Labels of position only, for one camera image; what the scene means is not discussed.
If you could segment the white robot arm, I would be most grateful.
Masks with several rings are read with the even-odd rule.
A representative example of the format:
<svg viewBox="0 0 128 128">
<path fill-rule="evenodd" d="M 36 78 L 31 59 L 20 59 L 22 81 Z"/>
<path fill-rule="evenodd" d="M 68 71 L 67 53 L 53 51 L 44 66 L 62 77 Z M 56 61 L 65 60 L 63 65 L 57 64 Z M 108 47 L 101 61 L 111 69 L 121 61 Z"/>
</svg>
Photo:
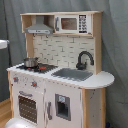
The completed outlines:
<svg viewBox="0 0 128 128">
<path fill-rule="evenodd" d="M 0 49 L 8 47 L 8 40 L 0 40 Z M 4 128 L 36 128 L 34 125 L 18 118 L 10 119 L 4 126 Z"/>
</svg>

